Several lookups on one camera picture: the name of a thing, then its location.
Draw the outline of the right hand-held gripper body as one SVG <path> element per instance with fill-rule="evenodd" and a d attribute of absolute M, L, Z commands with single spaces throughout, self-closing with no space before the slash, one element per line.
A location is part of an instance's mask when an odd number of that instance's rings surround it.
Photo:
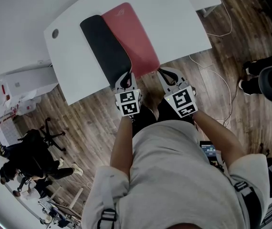
<path fill-rule="evenodd" d="M 180 118 L 191 115 L 197 111 L 195 91 L 187 82 L 176 84 L 167 89 L 164 98 Z"/>

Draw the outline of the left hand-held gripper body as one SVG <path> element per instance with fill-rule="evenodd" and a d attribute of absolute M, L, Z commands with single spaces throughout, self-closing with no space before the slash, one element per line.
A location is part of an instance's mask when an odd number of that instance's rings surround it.
<path fill-rule="evenodd" d="M 122 116 L 132 116 L 140 113 L 141 90 L 134 89 L 115 94 L 116 105 Z"/>

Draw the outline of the red and black desk mat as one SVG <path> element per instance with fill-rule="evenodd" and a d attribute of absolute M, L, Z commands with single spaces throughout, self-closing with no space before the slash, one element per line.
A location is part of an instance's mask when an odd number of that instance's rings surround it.
<path fill-rule="evenodd" d="M 127 72 L 139 78 L 160 67 L 152 43 L 130 3 L 86 18 L 80 28 L 111 88 Z"/>

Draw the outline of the person's right forearm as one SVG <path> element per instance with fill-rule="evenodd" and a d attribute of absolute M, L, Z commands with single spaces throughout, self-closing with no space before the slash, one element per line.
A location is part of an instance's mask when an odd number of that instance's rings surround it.
<path fill-rule="evenodd" d="M 246 155 L 234 133 L 221 125 L 218 121 L 201 110 L 193 114 L 193 119 L 207 138 L 213 143 L 216 150 L 221 152 L 227 168 Z"/>

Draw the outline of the person's left forearm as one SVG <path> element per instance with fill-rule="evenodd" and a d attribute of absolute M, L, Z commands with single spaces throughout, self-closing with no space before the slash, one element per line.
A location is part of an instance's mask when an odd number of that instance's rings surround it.
<path fill-rule="evenodd" d="M 113 146 L 110 166 L 116 168 L 128 177 L 133 163 L 132 120 L 128 116 L 121 118 Z"/>

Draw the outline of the person's black trousers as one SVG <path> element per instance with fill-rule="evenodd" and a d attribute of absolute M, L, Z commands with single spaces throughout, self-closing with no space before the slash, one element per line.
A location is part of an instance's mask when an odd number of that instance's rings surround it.
<path fill-rule="evenodd" d="M 158 119 L 154 116 L 151 109 L 145 105 L 141 105 L 140 112 L 132 117 L 132 137 L 140 132 L 145 127 L 163 121 L 178 120 L 185 121 L 192 125 L 195 124 L 192 115 L 180 118 L 176 111 L 170 106 L 169 103 L 163 99 L 157 107 L 159 116 Z"/>

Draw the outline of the black device with screen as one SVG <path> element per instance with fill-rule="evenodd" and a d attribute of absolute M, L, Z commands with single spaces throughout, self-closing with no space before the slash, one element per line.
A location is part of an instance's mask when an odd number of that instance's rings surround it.
<path fill-rule="evenodd" d="M 221 154 L 217 152 L 211 141 L 200 141 L 200 147 L 205 152 L 209 163 L 217 168 L 223 169 Z"/>

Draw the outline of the person's grey shirt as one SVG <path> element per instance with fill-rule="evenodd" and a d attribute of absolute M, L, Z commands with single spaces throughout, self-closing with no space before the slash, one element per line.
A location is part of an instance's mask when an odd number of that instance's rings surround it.
<path fill-rule="evenodd" d="M 235 184 L 255 192 L 260 203 L 251 211 L 262 221 L 270 195 L 264 155 L 244 156 L 224 174 L 209 163 L 192 124 L 155 123 L 133 137 L 129 177 L 110 166 L 97 169 L 81 225 L 167 229 L 190 223 L 202 229 L 250 229 Z"/>

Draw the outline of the wooden legged desk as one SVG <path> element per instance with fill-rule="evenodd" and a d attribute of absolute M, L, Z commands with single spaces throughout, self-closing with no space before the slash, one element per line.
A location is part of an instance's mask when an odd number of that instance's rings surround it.
<path fill-rule="evenodd" d="M 60 229 L 82 229 L 82 216 L 73 208 L 84 188 L 79 189 L 78 193 L 68 205 L 56 203 L 54 200 L 61 190 L 62 187 L 59 186 L 46 201 L 43 199 L 38 200 L 38 204 L 42 207 L 43 213 L 43 217 L 39 218 L 40 223 L 46 226 L 46 229 L 52 229 L 52 226 L 57 226 Z"/>

